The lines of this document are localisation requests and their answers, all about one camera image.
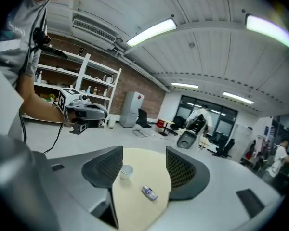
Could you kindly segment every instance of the ceiling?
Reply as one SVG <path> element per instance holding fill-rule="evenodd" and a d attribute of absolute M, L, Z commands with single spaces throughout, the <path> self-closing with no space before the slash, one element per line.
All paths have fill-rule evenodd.
<path fill-rule="evenodd" d="M 265 0 L 63 0 L 48 5 L 47 23 L 50 32 L 72 38 L 75 17 L 109 28 L 123 43 L 117 41 L 115 49 L 106 52 L 120 52 L 119 59 L 164 89 L 257 116 L 289 113 L 289 49 L 247 31 L 247 13 L 284 27 Z M 136 34 L 171 17 L 176 30 L 132 48 L 126 45 Z M 199 89 L 181 90 L 171 82 L 196 84 Z M 227 100 L 224 91 L 254 103 Z"/>

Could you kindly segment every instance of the brick wall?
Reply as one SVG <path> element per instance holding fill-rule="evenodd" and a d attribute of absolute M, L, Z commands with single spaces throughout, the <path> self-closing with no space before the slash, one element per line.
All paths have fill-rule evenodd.
<path fill-rule="evenodd" d="M 119 70 L 120 68 L 122 69 L 110 109 L 111 114 L 120 115 L 127 92 L 136 91 L 144 95 L 142 109 L 147 111 L 148 118 L 157 118 L 160 106 L 165 96 L 165 91 L 154 84 L 151 80 L 139 74 L 137 71 L 116 58 L 98 51 L 97 49 L 94 49 L 86 44 L 82 44 L 76 40 L 58 35 L 50 34 L 50 37 L 52 38 L 51 44 L 56 49 L 78 54 L 80 47 L 82 47 L 84 48 L 82 56 L 85 56 L 86 53 L 88 53 L 91 55 L 91 60 L 104 64 L 115 70 Z M 64 69 L 75 72 L 77 72 L 78 68 L 80 68 L 78 63 L 49 56 L 41 56 L 40 63 L 49 66 L 64 66 Z M 92 77 L 99 77 L 100 79 L 103 78 L 104 73 L 92 68 L 87 69 L 86 74 L 91 75 Z M 66 77 L 65 79 L 65 76 L 62 76 L 60 81 L 62 83 L 71 84 L 72 79 L 71 77 Z M 88 85 L 91 85 L 92 90 L 94 87 L 97 87 L 101 92 L 104 92 L 105 90 L 105 86 L 85 80 L 83 81 L 82 89 Z M 94 99 L 93 101 L 99 103 L 100 100 Z"/>

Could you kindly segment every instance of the paper cup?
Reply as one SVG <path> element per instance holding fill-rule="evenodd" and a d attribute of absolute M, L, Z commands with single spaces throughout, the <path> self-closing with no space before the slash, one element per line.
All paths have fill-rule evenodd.
<path fill-rule="evenodd" d="M 125 164 L 121 168 L 120 178 L 122 180 L 127 180 L 131 177 L 132 173 L 133 173 L 133 167 L 131 165 Z"/>

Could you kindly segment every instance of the white table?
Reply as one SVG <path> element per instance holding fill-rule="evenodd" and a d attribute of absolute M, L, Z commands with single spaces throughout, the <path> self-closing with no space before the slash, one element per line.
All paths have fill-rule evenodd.
<path fill-rule="evenodd" d="M 133 167 L 129 180 L 117 176 L 113 187 L 113 199 L 121 231 L 146 230 L 168 205 L 171 181 L 166 170 L 166 155 L 147 149 L 124 148 L 123 164 Z M 148 185 L 158 196 L 151 202 L 141 192 Z"/>

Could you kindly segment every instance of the fluorescent light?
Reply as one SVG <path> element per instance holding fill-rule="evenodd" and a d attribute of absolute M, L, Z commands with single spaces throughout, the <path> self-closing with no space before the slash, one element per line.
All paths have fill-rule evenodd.
<path fill-rule="evenodd" d="M 251 31 L 265 34 L 289 47 L 289 32 L 272 22 L 253 15 L 248 15 L 246 19 L 246 28 Z"/>
<path fill-rule="evenodd" d="M 191 88 L 199 88 L 197 85 L 190 85 L 190 84 L 183 84 L 183 83 L 172 83 L 174 86 L 179 86 L 179 87 L 191 87 Z"/>
<path fill-rule="evenodd" d="M 193 103 L 187 103 L 187 104 L 189 104 L 189 105 L 193 105 Z M 196 106 L 196 107 L 201 107 L 200 105 L 197 105 L 197 104 L 194 104 L 194 106 Z"/>
<path fill-rule="evenodd" d="M 156 24 L 155 26 L 150 27 L 149 29 L 141 32 L 140 34 L 136 35 L 135 37 L 131 38 L 126 43 L 133 47 L 151 37 L 154 37 L 158 34 L 165 33 L 177 28 L 177 25 L 172 19 L 168 19 L 161 23 Z"/>
<path fill-rule="evenodd" d="M 248 99 L 246 99 L 246 98 L 242 98 L 242 97 L 240 97 L 240 96 L 236 96 L 236 95 L 231 94 L 231 93 L 228 93 L 228 92 L 224 92 L 223 95 L 224 95 L 224 96 L 231 97 L 231 98 L 234 98 L 234 99 L 238 99 L 238 100 L 243 101 L 243 102 L 246 102 L 246 103 L 248 103 L 248 104 L 254 103 L 254 102 L 251 101 L 251 100 L 248 100 Z"/>
<path fill-rule="evenodd" d="M 217 114 L 221 114 L 222 116 L 224 115 L 226 115 L 226 114 L 224 114 L 224 113 L 221 113 L 221 112 L 219 112 L 219 111 L 216 111 L 216 110 L 211 110 L 212 112 L 214 112 L 214 113 L 217 113 Z"/>

